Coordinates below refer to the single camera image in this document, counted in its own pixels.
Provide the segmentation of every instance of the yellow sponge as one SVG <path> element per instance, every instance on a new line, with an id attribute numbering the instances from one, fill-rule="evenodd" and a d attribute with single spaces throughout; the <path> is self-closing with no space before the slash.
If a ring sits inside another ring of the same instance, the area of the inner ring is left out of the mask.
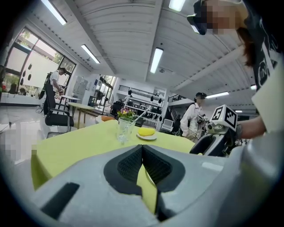
<path id="1" fill-rule="evenodd" d="M 155 129 L 149 129 L 149 128 L 139 128 L 138 133 L 140 136 L 146 137 L 146 136 L 152 136 L 155 133 Z"/>

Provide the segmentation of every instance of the ceiling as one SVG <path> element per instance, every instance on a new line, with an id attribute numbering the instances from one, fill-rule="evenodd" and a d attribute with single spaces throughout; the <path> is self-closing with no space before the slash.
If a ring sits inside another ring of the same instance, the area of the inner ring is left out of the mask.
<path id="1" fill-rule="evenodd" d="M 95 73 L 170 88 L 190 99 L 197 92 L 228 91 L 229 96 L 210 99 L 208 103 L 254 109 L 254 91 L 250 90 L 253 72 L 244 66 L 236 32 L 196 34 L 186 20 L 193 13 L 194 1 L 186 0 L 182 11 L 176 12 L 169 8 L 170 0 L 54 0 L 67 20 L 64 26 L 39 1 L 29 18 L 40 21 Z M 89 56 L 82 44 L 101 64 L 87 61 Z M 164 52 L 152 74 L 150 64 L 156 47 Z"/>

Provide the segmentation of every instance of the long brown hair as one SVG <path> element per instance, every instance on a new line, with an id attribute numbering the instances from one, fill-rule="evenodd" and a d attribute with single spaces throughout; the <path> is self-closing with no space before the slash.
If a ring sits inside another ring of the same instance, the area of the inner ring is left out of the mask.
<path id="1" fill-rule="evenodd" d="M 245 45 L 244 56 L 247 58 L 245 65 L 253 67 L 253 65 L 256 63 L 256 46 L 252 40 L 252 36 L 250 35 L 248 29 L 244 27 L 238 28 L 237 34 L 239 38 L 243 40 Z"/>

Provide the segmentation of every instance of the glass cup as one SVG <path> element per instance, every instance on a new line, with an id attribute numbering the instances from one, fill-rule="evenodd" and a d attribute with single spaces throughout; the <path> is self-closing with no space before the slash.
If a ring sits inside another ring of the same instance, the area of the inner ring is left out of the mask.
<path id="1" fill-rule="evenodd" d="M 120 141 L 122 144 L 127 142 L 130 138 L 130 135 L 135 125 L 131 124 L 132 122 L 133 120 L 124 117 L 120 117 L 118 119 L 118 128 L 117 128 L 116 137 L 118 141 Z"/>

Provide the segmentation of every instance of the white plate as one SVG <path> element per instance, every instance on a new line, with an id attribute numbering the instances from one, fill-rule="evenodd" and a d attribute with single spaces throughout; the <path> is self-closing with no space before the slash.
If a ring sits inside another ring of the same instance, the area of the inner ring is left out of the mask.
<path id="1" fill-rule="evenodd" d="M 157 138 L 157 135 L 156 133 L 154 133 L 153 135 L 151 136 L 140 136 L 139 133 L 136 134 L 136 136 L 138 136 L 139 138 L 143 139 L 143 140 L 155 140 Z"/>

